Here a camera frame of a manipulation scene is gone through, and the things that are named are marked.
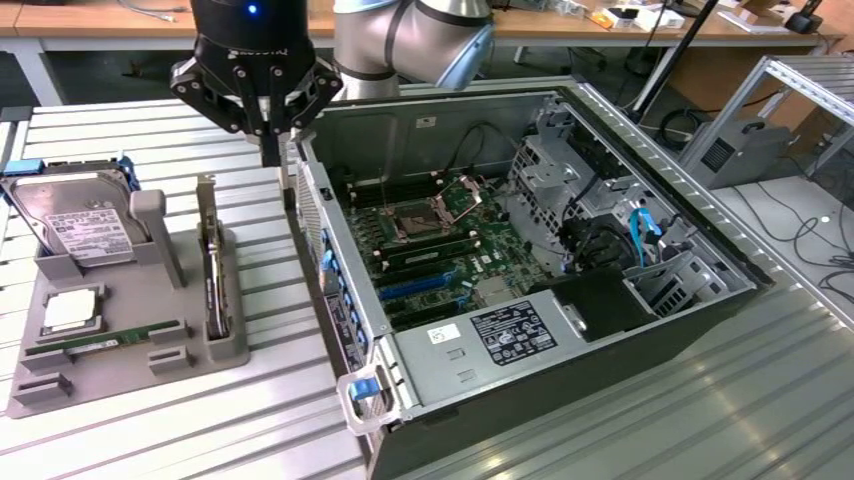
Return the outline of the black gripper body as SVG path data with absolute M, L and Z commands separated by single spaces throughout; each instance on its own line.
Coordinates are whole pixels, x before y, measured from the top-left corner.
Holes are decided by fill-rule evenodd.
M 212 87 L 235 95 L 243 78 L 259 96 L 295 91 L 315 64 L 308 3 L 193 0 L 191 10 L 193 58 Z

